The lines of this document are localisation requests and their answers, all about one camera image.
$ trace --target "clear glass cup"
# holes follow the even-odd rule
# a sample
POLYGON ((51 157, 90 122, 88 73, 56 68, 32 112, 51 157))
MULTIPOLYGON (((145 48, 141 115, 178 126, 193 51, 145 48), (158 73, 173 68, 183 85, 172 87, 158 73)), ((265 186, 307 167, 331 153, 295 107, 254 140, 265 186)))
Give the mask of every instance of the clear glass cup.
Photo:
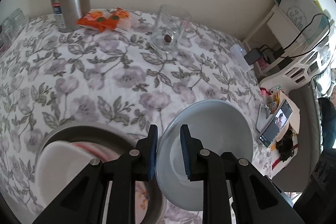
POLYGON ((151 46, 159 52, 175 52, 190 20, 191 15, 187 10, 168 4, 162 5, 150 36, 151 46))
POLYGON ((10 19, 14 23, 16 36, 19 36, 19 34, 23 31, 23 29, 28 24, 28 17, 26 17, 23 14, 23 11, 20 8, 18 8, 13 13, 11 13, 10 19))
POLYGON ((1 23, 2 26, 2 36, 9 43, 12 43, 16 39, 16 32, 14 28, 14 24, 9 17, 5 18, 5 20, 1 23))
POLYGON ((9 43, 7 39, 3 36, 2 26, 0 26, 0 57, 6 52, 9 48, 9 43))

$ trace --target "power adapter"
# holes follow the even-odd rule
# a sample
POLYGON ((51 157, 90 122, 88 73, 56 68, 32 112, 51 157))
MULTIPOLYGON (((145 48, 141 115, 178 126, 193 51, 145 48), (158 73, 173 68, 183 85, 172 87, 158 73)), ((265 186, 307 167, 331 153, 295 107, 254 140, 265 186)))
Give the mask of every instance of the power adapter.
POLYGON ((263 57, 263 53, 260 51, 260 49, 254 48, 244 56, 244 59, 248 65, 252 65, 253 63, 257 62, 261 57, 263 57))

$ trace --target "black cable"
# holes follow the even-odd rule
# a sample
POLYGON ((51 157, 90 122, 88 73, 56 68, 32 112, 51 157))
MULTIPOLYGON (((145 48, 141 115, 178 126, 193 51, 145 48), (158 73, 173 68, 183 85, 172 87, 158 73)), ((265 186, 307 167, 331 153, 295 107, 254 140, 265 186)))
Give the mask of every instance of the black cable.
POLYGON ((306 55, 307 53, 311 52, 313 49, 315 49, 322 41, 324 38, 326 38, 329 34, 330 34, 330 29, 331 29, 331 26, 330 26, 330 22, 329 22, 329 18, 325 15, 325 17, 327 18, 328 20, 328 26, 329 26, 329 30, 328 30, 328 33, 325 37, 323 37, 320 42, 318 42, 314 47, 312 47, 308 52, 304 52, 302 54, 298 54, 298 55, 294 55, 294 56, 280 56, 281 58, 296 58, 296 57, 299 57, 299 56, 303 56, 303 55, 306 55))
POLYGON ((312 17, 311 21, 301 30, 301 32, 299 32, 299 34, 297 35, 297 37, 295 37, 295 39, 287 46, 285 47, 283 50, 285 51, 286 49, 288 49, 291 45, 293 45, 293 43, 299 38, 300 35, 302 35, 302 33, 304 32, 304 30, 313 23, 313 20, 316 16, 320 16, 320 15, 325 15, 324 13, 319 13, 316 14, 312 17))
POLYGON ((266 44, 264 44, 261 47, 259 47, 259 49, 261 50, 263 47, 268 47, 269 48, 269 46, 267 46, 266 44))
POLYGON ((263 49, 261 52, 264 52, 266 50, 270 50, 270 51, 272 51, 274 53, 274 50, 272 48, 270 48, 270 47, 267 47, 267 48, 263 49))
POLYGON ((330 61, 329 61, 328 65, 325 67, 325 69, 324 69, 322 72, 320 72, 319 74, 314 75, 314 76, 310 79, 310 81, 309 81, 309 85, 308 85, 308 86, 310 86, 312 80, 313 80, 316 76, 319 76, 319 75, 323 74, 323 73, 326 71, 326 69, 329 67, 329 65, 330 65, 330 63, 331 63, 331 61, 332 61, 332 59, 333 59, 333 56, 334 56, 335 51, 336 51, 336 49, 334 50, 333 54, 331 55, 330 61))

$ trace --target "smartphone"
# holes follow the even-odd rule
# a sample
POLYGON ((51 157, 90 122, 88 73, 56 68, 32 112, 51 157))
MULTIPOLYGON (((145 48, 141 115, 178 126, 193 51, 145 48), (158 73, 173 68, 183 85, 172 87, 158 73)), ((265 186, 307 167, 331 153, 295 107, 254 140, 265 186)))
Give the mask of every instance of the smartphone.
POLYGON ((289 103, 287 100, 283 100, 277 111, 273 114, 273 118, 264 127, 258 141, 264 146, 269 147, 292 114, 293 110, 289 103))

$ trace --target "table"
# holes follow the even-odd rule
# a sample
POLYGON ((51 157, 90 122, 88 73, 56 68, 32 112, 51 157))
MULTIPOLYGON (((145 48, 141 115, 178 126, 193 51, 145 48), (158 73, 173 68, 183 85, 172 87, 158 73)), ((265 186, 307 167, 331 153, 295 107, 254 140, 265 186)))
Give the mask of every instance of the table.
MULTIPOLYGON (((0 59, 0 192, 23 224, 43 210, 34 176, 39 144, 67 122, 106 123, 135 145, 150 124, 160 137, 187 106, 220 99, 241 109, 256 137, 257 79, 229 51, 241 42, 191 23, 178 51, 160 54, 148 43, 156 15, 134 13, 140 19, 125 35, 61 33, 53 15, 32 19, 0 59)), ((270 176, 270 151, 255 141, 253 165, 270 176)), ((169 203, 164 222, 201 223, 202 213, 169 203)))

